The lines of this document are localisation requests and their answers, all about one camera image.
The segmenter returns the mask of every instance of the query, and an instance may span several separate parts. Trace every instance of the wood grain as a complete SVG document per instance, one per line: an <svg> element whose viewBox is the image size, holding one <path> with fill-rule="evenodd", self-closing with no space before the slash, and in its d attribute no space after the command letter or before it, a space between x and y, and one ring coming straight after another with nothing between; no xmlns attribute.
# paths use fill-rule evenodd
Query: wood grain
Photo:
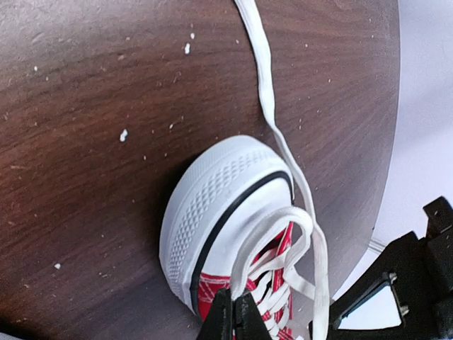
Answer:
<svg viewBox="0 0 453 340"><path fill-rule="evenodd" d="M397 1L258 7L277 123L312 185L335 291L367 246L384 190ZM199 322L159 265L166 202L217 140L241 133L275 146L233 1L6 0L0 26L0 330L194 339ZM311 260L299 266L307 278ZM307 321L310 308L296 299L295 317Z"/></svg>

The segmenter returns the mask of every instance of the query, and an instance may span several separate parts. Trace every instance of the black stripe on sole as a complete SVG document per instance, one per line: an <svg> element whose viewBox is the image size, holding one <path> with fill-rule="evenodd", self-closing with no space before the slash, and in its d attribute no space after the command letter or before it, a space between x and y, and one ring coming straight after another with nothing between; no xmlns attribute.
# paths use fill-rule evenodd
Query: black stripe on sole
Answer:
<svg viewBox="0 0 453 340"><path fill-rule="evenodd" d="M197 263L195 264L195 268L192 273L192 281L190 283L190 299L192 300L192 309L198 317L200 316L200 311L198 309L198 286L200 284L201 271L203 269L203 266L205 265L207 255L209 254L211 247L214 244L215 239L217 238L217 235L220 233L220 230L222 230L225 223L227 223L227 220L231 217L231 215L233 215L234 211L252 193L257 191L265 184L278 178L286 180L291 197L294 197L292 192L291 179L289 178L288 174L284 171L274 172L272 174L267 175L266 177L263 177L258 182L253 184L250 188L245 190L240 196L238 196L238 198L234 200L234 202L225 210L223 215L219 218L219 220L215 224L214 228L212 228L210 235L207 237L206 242L203 245L203 248L201 249L200 255L198 256Z"/></svg>

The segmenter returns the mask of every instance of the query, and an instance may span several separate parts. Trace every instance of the sneaker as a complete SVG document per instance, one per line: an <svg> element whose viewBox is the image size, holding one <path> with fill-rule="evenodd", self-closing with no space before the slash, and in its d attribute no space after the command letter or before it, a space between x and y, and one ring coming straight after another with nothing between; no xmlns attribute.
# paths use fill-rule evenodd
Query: sneaker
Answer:
<svg viewBox="0 0 453 340"><path fill-rule="evenodd" d="M208 149L183 175L164 215L159 257L172 292L204 320L216 292L232 282L232 294L251 291L272 338L293 339L290 288L314 298L314 287L294 270L313 225L292 197L286 163L263 143L235 136ZM291 221L308 227L298 240L305 250L288 256Z"/></svg>

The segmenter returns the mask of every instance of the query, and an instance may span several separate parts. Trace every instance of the white speck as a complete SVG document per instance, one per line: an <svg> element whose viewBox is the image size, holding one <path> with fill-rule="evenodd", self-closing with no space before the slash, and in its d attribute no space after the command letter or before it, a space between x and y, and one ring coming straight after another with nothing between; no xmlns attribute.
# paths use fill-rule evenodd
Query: white speck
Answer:
<svg viewBox="0 0 453 340"><path fill-rule="evenodd" d="M124 143L126 141L126 137L128 135L128 131L126 129L124 129L122 132L121 132L121 135L120 135L120 142L121 143Z"/></svg>
<svg viewBox="0 0 453 340"><path fill-rule="evenodd" d="M185 44L184 53L187 55L190 53L190 44L189 43Z"/></svg>

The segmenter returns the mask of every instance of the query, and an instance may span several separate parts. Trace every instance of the textured rubber toe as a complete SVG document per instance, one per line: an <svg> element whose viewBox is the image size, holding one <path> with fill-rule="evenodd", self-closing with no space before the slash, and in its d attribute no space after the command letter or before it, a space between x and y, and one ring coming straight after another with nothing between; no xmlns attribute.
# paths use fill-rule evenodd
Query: textured rubber toe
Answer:
<svg viewBox="0 0 453 340"><path fill-rule="evenodd" d="M176 186L164 215L159 257L171 290L192 311L190 286L202 251L209 251L208 237L244 192L273 174L284 175L290 192L291 175L283 160L267 145L241 135L209 148Z"/></svg>

